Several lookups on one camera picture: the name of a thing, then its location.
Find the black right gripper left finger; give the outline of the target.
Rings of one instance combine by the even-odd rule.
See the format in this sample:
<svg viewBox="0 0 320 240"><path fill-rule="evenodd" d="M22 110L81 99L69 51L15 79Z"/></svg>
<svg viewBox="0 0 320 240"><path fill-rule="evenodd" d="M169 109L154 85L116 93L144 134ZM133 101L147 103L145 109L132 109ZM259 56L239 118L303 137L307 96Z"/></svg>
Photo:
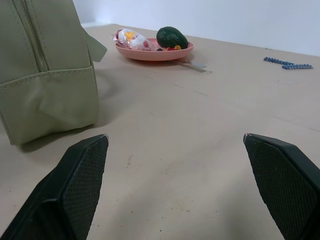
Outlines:
<svg viewBox="0 0 320 240"><path fill-rule="evenodd" d="M34 188L3 240L85 240L100 198L109 146L106 134L70 146Z"/></svg>

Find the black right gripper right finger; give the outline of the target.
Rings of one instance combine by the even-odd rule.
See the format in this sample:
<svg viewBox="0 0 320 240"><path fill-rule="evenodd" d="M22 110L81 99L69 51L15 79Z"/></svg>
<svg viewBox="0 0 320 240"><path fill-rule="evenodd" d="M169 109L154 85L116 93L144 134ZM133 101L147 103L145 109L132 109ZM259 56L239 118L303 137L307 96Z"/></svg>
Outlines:
<svg viewBox="0 0 320 240"><path fill-rule="evenodd" d="M263 135L243 137L259 194L286 240L320 238L320 170L295 145Z"/></svg>

